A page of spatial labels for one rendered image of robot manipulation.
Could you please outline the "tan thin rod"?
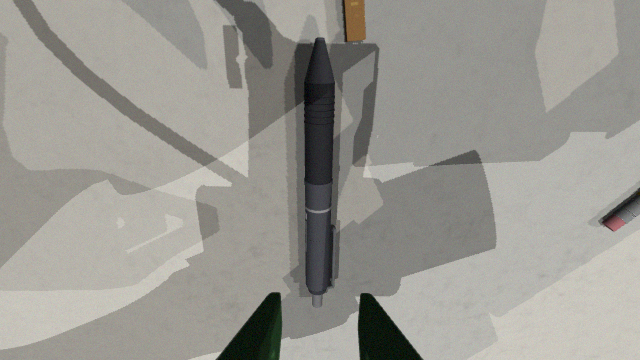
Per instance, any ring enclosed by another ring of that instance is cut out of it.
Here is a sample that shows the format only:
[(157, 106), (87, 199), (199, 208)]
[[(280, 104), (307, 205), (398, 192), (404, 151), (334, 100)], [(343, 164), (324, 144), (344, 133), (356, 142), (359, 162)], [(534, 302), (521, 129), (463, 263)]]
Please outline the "tan thin rod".
[(345, 42), (366, 40), (364, 0), (343, 0)]

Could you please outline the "dark grey ballpoint pen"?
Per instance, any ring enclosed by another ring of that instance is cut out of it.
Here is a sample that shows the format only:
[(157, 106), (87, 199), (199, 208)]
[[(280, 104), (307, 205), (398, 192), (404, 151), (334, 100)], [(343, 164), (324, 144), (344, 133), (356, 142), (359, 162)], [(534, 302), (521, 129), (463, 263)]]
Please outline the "dark grey ballpoint pen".
[(305, 260), (312, 306), (335, 284), (336, 227), (331, 225), (335, 80), (324, 38), (315, 39), (304, 81)]

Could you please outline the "yellow pencil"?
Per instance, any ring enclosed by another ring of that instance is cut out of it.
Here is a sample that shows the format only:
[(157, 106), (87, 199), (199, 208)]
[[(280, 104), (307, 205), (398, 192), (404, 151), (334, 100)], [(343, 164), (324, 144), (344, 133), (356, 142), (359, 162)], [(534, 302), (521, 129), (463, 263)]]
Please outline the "yellow pencil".
[(640, 215), (640, 191), (631, 200), (626, 202), (614, 211), (612, 215), (602, 221), (602, 224), (615, 232), (638, 215)]

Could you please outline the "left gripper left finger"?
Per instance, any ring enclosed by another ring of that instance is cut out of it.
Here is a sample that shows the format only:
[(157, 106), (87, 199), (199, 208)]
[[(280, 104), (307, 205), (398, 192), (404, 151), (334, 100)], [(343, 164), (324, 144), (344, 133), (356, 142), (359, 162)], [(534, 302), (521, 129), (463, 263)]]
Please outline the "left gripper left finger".
[(281, 335), (281, 294), (272, 292), (216, 360), (279, 360)]

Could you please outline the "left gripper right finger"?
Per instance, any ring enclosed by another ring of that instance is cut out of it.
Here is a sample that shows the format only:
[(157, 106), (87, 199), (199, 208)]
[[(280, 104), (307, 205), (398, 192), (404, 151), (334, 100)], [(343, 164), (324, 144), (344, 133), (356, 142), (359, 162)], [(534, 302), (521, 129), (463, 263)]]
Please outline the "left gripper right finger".
[(360, 295), (358, 341), (360, 360), (423, 360), (369, 293)]

